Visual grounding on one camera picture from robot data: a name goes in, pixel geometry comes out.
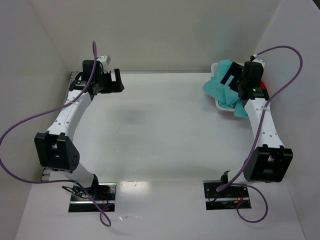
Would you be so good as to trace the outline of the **teal t shirt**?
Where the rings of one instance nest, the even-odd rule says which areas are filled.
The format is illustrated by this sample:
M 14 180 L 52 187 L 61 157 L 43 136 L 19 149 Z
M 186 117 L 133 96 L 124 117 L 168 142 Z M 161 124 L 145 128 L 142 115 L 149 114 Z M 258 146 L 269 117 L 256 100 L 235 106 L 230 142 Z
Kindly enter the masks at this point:
M 219 62 L 218 70 L 215 77 L 211 77 L 202 89 L 205 94 L 218 100 L 218 103 L 223 108 L 235 108 L 234 116 L 240 118 L 248 118 L 242 101 L 238 97 L 238 93 L 233 91 L 227 85 L 221 84 L 223 76 L 227 73 L 232 61 L 229 59 L 221 60 Z

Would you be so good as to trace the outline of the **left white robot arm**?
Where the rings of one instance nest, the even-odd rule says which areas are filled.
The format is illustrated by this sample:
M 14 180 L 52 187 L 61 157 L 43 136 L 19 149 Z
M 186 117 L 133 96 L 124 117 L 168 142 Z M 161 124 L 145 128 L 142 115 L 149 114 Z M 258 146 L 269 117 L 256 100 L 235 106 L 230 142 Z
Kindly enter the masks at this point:
M 98 94 L 120 93 L 124 90 L 120 70 L 109 71 L 110 57 L 100 56 L 82 62 L 82 71 L 71 82 L 66 107 L 62 108 L 54 123 L 44 133 L 37 133 L 34 143 L 40 165 L 60 172 L 75 186 L 71 193 L 83 198 L 100 195 L 99 181 L 95 174 L 80 163 L 80 153 L 73 143 L 77 126 L 94 97 Z

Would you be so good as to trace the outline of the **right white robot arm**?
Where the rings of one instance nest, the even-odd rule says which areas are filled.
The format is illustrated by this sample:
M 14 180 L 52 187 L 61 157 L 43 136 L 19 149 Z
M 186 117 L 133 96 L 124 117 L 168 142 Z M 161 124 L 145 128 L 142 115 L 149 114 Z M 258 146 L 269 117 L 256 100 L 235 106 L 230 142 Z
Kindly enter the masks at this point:
M 268 91 L 260 86 L 264 67 L 265 61 L 260 57 L 246 61 L 237 71 L 240 75 L 229 85 L 237 91 L 248 115 L 254 141 L 239 172 L 227 172 L 228 182 L 219 186 L 218 192 L 237 183 L 280 183 L 293 159 L 293 151 L 284 146 L 276 130 Z

